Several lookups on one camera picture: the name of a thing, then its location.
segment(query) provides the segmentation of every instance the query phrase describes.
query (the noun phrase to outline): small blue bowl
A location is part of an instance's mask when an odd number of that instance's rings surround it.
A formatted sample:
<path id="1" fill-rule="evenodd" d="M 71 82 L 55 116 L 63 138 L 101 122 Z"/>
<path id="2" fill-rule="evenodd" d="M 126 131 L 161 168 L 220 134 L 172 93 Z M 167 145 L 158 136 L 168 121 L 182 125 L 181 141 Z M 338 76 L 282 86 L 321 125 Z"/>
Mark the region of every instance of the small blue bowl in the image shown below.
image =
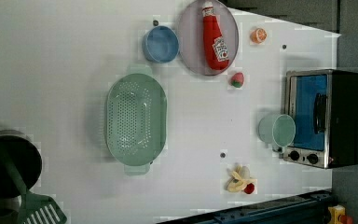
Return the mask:
<path id="1" fill-rule="evenodd" d="M 142 49 L 147 60 L 153 63 L 168 63 L 179 52 L 179 40 L 172 29 L 156 26 L 145 35 Z"/>

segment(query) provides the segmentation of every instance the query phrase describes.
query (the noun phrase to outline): colander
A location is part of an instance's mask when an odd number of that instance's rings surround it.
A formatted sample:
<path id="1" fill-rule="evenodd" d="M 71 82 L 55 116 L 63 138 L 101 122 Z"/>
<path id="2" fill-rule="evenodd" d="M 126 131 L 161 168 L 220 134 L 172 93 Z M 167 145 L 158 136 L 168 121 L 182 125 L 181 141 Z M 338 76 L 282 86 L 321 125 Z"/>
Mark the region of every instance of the colander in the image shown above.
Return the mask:
<path id="1" fill-rule="evenodd" d="M 128 175 L 148 172 L 164 148 L 167 99 L 147 65 L 131 65 L 107 97 L 106 141 Z"/>

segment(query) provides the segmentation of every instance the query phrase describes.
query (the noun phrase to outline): slotted spatula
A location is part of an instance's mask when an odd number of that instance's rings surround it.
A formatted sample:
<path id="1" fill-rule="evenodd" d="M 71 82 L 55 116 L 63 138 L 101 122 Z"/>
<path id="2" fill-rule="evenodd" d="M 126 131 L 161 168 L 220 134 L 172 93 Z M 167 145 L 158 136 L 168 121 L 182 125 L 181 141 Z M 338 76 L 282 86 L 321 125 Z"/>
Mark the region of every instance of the slotted spatula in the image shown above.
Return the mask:
<path id="1" fill-rule="evenodd" d="M 13 180 L 17 190 L 21 194 L 21 206 L 18 224 L 64 224 L 66 215 L 63 213 L 57 203 L 49 196 L 34 194 L 27 189 L 21 174 L 13 160 L 9 157 L 6 150 L 0 147 L 0 159 L 5 165 L 7 173 Z"/>

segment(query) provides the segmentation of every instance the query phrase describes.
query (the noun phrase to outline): plate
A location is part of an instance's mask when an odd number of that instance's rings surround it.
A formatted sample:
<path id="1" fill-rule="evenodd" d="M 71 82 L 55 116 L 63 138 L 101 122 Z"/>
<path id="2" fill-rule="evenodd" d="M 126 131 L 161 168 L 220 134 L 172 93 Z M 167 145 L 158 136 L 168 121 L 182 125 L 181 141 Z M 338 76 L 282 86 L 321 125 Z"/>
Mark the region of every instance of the plate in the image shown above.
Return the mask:
<path id="1" fill-rule="evenodd" d="M 215 76 L 226 71 L 233 63 L 239 45 L 238 27 L 231 12 L 219 1 L 210 1 L 228 48 L 229 64 L 225 70 L 213 70 L 205 60 L 202 17 L 202 5 L 205 0 L 195 1 L 183 11 L 177 29 L 180 53 L 185 65 L 192 72 L 205 76 Z"/>

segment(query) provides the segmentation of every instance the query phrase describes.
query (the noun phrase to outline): oven knob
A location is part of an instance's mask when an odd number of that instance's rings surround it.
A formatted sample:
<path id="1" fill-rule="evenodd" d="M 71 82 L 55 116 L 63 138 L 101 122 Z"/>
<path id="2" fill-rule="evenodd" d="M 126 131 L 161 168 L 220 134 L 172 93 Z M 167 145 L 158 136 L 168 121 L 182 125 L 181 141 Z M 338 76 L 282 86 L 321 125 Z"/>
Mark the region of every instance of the oven knob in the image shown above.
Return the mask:
<path id="1" fill-rule="evenodd" d="M 290 159 L 292 159 L 293 161 L 297 161 L 298 158 L 300 158 L 300 154 L 297 151 L 292 151 L 289 154 Z"/>
<path id="2" fill-rule="evenodd" d="M 307 157 L 308 161 L 310 162 L 310 164 L 316 164 L 318 163 L 318 156 L 316 154 L 310 154 L 308 157 Z"/>

